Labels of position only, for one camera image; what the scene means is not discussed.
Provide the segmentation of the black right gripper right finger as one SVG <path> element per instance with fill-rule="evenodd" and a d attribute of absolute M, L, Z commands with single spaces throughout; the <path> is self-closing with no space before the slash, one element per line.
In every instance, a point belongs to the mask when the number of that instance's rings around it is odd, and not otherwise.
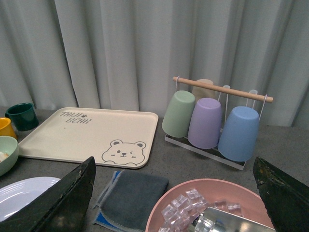
<path fill-rule="evenodd" d="M 261 157 L 253 175 L 267 214 L 277 232 L 309 230 L 309 188 Z"/>

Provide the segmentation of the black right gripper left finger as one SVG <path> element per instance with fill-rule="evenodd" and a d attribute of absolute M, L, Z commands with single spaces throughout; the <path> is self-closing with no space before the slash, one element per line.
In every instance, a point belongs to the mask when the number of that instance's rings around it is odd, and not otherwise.
<path fill-rule="evenodd" d="M 2 232 L 79 232 L 92 197 L 96 164 L 89 157 L 26 207 L 1 222 Z"/>

